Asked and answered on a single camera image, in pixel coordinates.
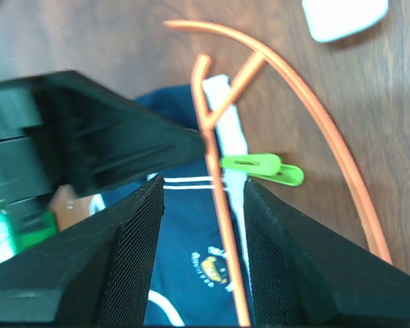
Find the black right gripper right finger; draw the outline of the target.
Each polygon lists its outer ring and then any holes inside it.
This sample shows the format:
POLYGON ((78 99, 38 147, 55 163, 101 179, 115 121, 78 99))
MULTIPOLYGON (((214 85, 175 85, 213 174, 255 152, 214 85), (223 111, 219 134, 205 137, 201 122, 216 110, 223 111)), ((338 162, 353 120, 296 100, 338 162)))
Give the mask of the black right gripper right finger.
POLYGON ((410 327, 409 275, 253 179, 244 214, 259 325, 410 327))

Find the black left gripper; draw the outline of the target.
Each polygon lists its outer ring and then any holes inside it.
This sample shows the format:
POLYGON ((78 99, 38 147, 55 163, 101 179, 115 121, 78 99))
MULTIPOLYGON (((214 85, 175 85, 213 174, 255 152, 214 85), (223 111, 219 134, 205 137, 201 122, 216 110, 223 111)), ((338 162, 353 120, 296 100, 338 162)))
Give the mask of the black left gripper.
POLYGON ((204 153, 197 131, 76 71, 0 82, 0 201, 83 197, 204 153))

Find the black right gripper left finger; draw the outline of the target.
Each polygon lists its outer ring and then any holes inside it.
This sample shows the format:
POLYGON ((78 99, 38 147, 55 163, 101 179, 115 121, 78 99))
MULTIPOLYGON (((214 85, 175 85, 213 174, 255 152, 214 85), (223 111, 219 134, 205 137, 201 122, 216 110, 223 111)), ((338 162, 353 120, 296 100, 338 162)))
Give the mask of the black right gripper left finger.
POLYGON ((0 264, 0 327, 142 325, 163 178, 0 264))

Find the navy blue underwear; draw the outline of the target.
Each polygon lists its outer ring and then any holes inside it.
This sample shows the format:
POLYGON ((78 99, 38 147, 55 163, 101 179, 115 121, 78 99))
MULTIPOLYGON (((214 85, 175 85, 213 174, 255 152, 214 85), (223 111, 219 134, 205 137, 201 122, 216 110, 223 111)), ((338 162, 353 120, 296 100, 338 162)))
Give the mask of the navy blue underwear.
MULTIPOLYGON (((203 81, 210 110, 216 110, 230 91, 230 78, 219 74, 203 81)), ((136 98, 145 108, 185 128, 198 130, 190 85, 155 90, 136 98)), ((236 105, 231 105, 216 127, 219 156, 247 154, 236 105)), ((238 326, 227 251, 223 248, 215 212, 212 178, 204 159, 161 171, 165 179, 165 212, 161 221, 144 325, 238 326)), ((156 174, 97 194, 90 214, 110 206, 156 174)), ((247 254, 244 219, 246 174, 226 170, 223 180, 237 250, 247 254)), ((240 258, 251 323, 255 325, 249 259, 240 258)))

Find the orange plastic hanger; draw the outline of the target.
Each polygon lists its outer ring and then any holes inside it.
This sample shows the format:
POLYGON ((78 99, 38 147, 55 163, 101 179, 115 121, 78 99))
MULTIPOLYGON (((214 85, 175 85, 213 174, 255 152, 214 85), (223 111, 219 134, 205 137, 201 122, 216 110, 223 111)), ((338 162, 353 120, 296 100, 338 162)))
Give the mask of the orange plastic hanger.
POLYGON ((226 262, 233 286, 232 294, 239 325, 242 327, 251 325, 240 264, 240 258, 247 257, 247 254, 240 254, 237 250, 230 207, 223 187, 226 170, 220 166, 215 127, 230 105, 233 105, 243 95, 243 92, 249 87, 265 64, 270 65, 285 80, 323 134, 351 193, 370 252, 385 262, 392 263, 381 222, 351 151, 326 108, 292 66, 281 55, 261 41, 224 25, 202 20, 167 20, 164 24, 166 27, 177 31, 204 32, 224 36, 244 44, 252 51, 247 61, 233 78, 228 95, 219 107, 213 111, 208 107, 203 88, 203 81, 207 78, 210 69, 211 58, 206 54, 198 55, 191 73, 191 94, 197 123, 206 146, 204 159, 214 186, 213 201, 223 248, 228 254, 226 262))

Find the green clothespin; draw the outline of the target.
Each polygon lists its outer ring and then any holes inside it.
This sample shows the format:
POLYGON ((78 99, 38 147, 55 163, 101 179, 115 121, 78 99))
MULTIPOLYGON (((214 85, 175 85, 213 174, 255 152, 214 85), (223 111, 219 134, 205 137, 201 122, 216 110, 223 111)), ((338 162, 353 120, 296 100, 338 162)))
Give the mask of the green clothespin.
POLYGON ((220 166, 289 187, 298 187, 305 179, 300 167, 285 164, 279 156, 272 153, 223 156, 220 166))

